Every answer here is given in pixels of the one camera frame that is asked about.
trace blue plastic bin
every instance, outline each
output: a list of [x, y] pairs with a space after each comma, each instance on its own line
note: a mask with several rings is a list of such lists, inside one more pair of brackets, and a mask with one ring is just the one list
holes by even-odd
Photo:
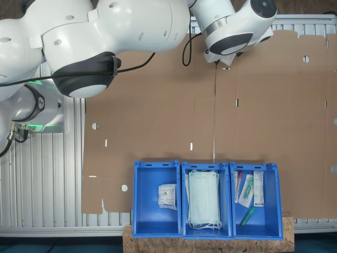
[[[264, 207], [256, 207], [254, 214], [252, 214], [243, 228], [240, 227], [240, 222], [247, 214], [248, 208], [239, 203], [235, 203], [234, 170], [237, 170], [238, 172], [242, 171], [239, 194], [242, 192], [247, 174], [254, 174], [254, 171], [264, 172]], [[233, 237], [235, 239], [250, 240], [283, 240], [282, 207], [277, 165], [275, 163], [245, 165], [231, 162], [230, 172]], [[254, 197], [252, 198], [250, 208], [252, 206], [254, 206]]]
[[[189, 202], [187, 200], [185, 174], [192, 170], [212, 171], [219, 173], [219, 203], [220, 218], [222, 227], [218, 229], [192, 229], [189, 225]], [[232, 239], [232, 220], [231, 220], [231, 197], [229, 167], [227, 163], [218, 164], [182, 164], [182, 192], [183, 192], [183, 238], [184, 239], [207, 239], [207, 240], [231, 240]]]
[[[158, 187], [176, 184], [177, 210], [159, 208]], [[134, 164], [133, 237], [181, 237], [180, 164], [139, 162]]]

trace cardboard sheet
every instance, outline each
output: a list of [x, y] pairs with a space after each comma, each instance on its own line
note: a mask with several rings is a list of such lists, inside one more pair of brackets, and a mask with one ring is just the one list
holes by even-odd
[[[284, 210], [336, 218], [337, 36], [328, 40], [329, 48], [322, 36], [277, 31], [230, 70], [220, 63], [216, 85], [202, 37], [193, 40], [189, 67], [181, 63], [186, 38], [118, 75], [87, 100], [82, 212], [102, 213], [102, 200], [106, 211], [129, 212], [135, 160], [213, 162], [215, 135], [216, 162], [278, 164]], [[149, 56], [118, 55], [122, 69]]]
[[[206, 63], [206, 45], [198, 37], [192, 63], [184, 67], [187, 40], [174, 51], [155, 55], [144, 68], [120, 73], [105, 92], [87, 100], [83, 213], [102, 213], [102, 199], [106, 211], [130, 212], [136, 160], [213, 162], [215, 64]], [[128, 52], [118, 57], [125, 69], [150, 55]], [[124, 184], [126, 192], [121, 191]]]
[[217, 72], [216, 160], [278, 164], [282, 207], [296, 218], [337, 216], [337, 75], [328, 61], [337, 45], [329, 45], [277, 31]]

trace table surface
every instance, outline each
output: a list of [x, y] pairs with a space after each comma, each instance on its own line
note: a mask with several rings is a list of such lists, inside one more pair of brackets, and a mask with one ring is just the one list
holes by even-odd
[[292, 252], [295, 251], [294, 218], [283, 218], [283, 241], [266, 240], [183, 240], [182, 238], [132, 237], [132, 227], [124, 227], [124, 253], [168, 252]]

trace plastic packaging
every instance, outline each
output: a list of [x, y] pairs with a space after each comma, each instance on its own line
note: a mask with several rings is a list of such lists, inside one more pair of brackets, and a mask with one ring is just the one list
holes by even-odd
[[239, 172], [239, 177], [237, 178], [237, 182], [235, 185], [235, 203], [238, 203], [239, 201], [239, 190], [240, 190], [241, 181], [242, 181], [242, 171]]
[[264, 207], [263, 172], [254, 171], [254, 206]]
[[177, 210], [175, 204], [176, 184], [163, 184], [158, 187], [158, 205], [160, 208]]
[[247, 174], [243, 189], [239, 198], [239, 204], [249, 208], [254, 195], [254, 176]]
[[250, 219], [251, 215], [254, 213], [255, 211], [255, 207], [252, 207], [248, 213], [245, 215], [245, 217], [242, 219], [240, 226], [244, 227], [244, 225], [246, 225], [247, 221]]

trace white mask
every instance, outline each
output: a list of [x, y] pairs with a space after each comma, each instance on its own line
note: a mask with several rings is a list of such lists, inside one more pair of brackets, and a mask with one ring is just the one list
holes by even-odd
[[192, 228], [221, 228], [218, 185], [219, 174], [215, 171], [190, 172], [189, 218]]

